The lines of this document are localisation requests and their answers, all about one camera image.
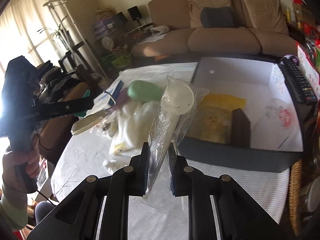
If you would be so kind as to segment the person's left forearm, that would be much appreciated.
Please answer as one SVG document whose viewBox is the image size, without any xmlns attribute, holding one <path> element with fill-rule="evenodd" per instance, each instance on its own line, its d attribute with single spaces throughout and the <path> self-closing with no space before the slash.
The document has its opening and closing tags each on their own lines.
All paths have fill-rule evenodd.
<svg viewBox="0 0 320 240">
<path fill-rule="evenodd" d="M 12 231 L 23 229 L 28 222 L 27 195 L 3 182 L 1 217 Z"/>
</svg>

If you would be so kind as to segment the person's left hand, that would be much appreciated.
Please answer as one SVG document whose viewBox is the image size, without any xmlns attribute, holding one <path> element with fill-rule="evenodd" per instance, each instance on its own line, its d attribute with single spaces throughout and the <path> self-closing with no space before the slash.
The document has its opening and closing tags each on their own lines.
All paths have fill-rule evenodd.
<svg viewBox="0 0 320 240">
<path fill-rule="evenodd" d="M 36 178 L 40 173 L 39 161 L 38 135 L 34 135 L 32 149 L 29 153 L 13 151 L 9 146 L 3 155 L 3 183 L 17 191 L 26 193 L 24 182 L 18 177 L 17 171 L 23 167 L 29 178 Z"/>
</svg>

